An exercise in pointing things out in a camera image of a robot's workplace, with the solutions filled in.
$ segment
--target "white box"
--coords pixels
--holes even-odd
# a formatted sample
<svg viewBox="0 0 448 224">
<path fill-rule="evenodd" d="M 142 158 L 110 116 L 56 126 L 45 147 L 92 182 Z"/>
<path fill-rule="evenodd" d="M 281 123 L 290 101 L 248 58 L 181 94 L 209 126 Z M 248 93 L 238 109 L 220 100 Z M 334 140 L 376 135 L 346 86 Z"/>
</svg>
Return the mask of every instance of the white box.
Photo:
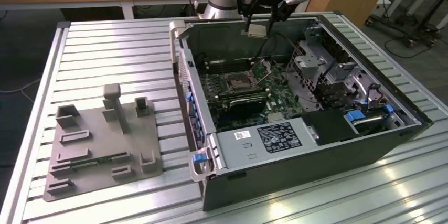
<svg viewBox="0 0 448 224">
<path fill-rule="evenodd" d="M 390 0 L 377 0 L 372 14 L 374 14 L 377 17 L 381 17 L 390 4 Z"/>
</svg>

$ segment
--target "power supply label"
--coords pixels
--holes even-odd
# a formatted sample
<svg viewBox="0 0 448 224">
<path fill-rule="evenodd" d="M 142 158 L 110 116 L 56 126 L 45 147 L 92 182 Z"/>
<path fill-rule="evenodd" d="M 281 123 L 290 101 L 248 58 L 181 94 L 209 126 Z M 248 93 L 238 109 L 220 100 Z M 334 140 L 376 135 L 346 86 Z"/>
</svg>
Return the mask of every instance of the power supply label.
<svg viewBox="0 0 448 224">
<path fill-rule="evenodd" d="M 266 148 L 265 150 L 269 153 L 301 146 L 294 130 L 288 122 L 257 128 L 257 130 L 264 147 Z"/>
</svg>

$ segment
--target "sticker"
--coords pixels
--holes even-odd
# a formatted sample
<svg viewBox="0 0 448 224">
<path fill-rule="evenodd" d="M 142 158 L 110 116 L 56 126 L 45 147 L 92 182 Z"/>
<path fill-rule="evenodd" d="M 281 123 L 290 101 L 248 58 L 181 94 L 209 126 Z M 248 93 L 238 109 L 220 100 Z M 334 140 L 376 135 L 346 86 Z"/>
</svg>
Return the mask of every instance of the sticker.
<svg viewBox="0 0 448 224">
<path fill-rule="evenodd" d="M 234 132 L 234 138 L 236 138 L 236 140 L 244 139 L 244 138 L 248 138 L 248 137 L 250 137 L 249 131 Z"/>
<path fill-rule="evenodd" d="M 269 153 L 301 146 L 294 130 L 288 122 L 257 128 L 257 130 L 264 147 L 266 148 L 265 150 Z"/>
</svg>

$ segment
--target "gray handle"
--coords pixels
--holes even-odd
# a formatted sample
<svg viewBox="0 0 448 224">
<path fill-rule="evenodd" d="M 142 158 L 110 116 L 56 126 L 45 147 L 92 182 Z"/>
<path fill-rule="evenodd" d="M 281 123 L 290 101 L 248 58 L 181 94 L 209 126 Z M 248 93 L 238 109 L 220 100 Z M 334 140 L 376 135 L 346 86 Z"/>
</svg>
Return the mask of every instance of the gray handle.
<svg viewBox="0 0 448 224">
<path fill-rule="evenodd" d="M 208 149 L 209 149 L 208 147 L 204 147 L 194 152 L 189 152 L 189 154 L 188 154 L 188 167 L 189 167 L 189 171 L 190 171 L 190 179 L 194 182 L 202 181 L 206 178 L 206 176 L 214 174 L 213 171 L 208 171 L 208 172 L 204 172 L 204 173 L 198 174 L 194 170 L 193 155 L 200 154 L 200 153 L 206 153 Z"/>
<path fill-rule="evenodd" d="M 177 36 L 186 30 L 185 22 L 174 20 L 169 22 L 169 45 L 170 45 L 170 62 L 176 63 L 176 42 Z"/>
</svg>

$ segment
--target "side panel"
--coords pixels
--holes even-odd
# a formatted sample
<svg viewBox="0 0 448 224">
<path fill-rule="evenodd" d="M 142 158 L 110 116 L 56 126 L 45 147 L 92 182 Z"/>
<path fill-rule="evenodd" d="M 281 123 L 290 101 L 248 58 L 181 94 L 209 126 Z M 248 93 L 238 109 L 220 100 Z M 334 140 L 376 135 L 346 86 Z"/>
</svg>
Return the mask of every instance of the side panel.
<svg viewBox="0 0 448 224">
<path fill-rule="evenodd" d="M 253 199 L 280 189 L 322 179 L 376 162 L 397 145 L 416 137 L 422 126 L 352 142 L 286 161 L 214 177 L 206 181 L 204 211 Z"/>
</svg>

